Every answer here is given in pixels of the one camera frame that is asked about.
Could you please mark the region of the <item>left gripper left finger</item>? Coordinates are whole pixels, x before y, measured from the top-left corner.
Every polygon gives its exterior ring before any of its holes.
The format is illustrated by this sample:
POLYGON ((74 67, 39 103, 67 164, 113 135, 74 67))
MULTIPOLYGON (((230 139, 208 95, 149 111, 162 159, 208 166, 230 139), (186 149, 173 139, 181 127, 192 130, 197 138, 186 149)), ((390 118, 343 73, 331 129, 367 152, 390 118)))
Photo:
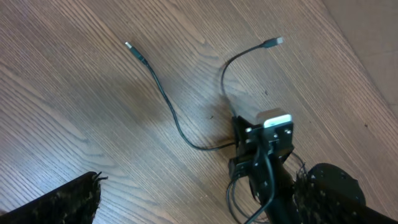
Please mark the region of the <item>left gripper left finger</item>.
POLYGON ((87 172, 1 215, 2 224, 92 224, 101 202, 101 173, 87 172))

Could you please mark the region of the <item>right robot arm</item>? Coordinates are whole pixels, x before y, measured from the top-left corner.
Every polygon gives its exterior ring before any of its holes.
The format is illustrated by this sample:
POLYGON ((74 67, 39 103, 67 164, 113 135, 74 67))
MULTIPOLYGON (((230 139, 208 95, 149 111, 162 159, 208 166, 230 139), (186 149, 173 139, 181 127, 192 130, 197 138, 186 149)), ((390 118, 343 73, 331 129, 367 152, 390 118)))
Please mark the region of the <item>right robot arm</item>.
POLYGON ((294 154, 294 124, 289 114, 252 124, 233 118, 236 157, 229 161, 231 179, 226 191, 229 212, 234 218, 241 208, 234 191, 239 179, 247 177, 251 194, 260 207, 246 215, 246 223, 256 223, 266 215, 266 223, 368 223, 372 211, 366 206, 356 179, 343 169, 327 163, 310 170, 304 165, 292 177, 284 162, 294 154))

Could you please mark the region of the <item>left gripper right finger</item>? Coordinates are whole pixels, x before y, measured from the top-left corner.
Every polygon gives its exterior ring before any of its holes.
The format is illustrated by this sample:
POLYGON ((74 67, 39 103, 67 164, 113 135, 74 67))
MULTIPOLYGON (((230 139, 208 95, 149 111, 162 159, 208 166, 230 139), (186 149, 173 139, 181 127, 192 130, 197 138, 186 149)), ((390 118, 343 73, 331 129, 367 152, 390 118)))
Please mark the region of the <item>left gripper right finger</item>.
POLYGON ((294 199, 303 223, 397 224, 367 207, 359 182, 344 172, 297 172, 294 199))

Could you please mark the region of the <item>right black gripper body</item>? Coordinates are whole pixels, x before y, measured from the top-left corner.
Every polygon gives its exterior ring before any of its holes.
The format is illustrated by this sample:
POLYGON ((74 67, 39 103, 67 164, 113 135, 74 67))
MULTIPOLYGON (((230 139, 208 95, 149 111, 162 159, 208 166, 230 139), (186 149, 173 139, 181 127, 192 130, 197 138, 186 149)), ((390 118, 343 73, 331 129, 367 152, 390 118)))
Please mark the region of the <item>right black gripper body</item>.
POLYGON ((294 150, 293 127, 289 122, 264 128, 240 116, 233 118, 236 157, 229 160, 229 177, 249 177, 252 196, 260 202, 271 197, 270 174, 281 174, 282 164, 294 150))

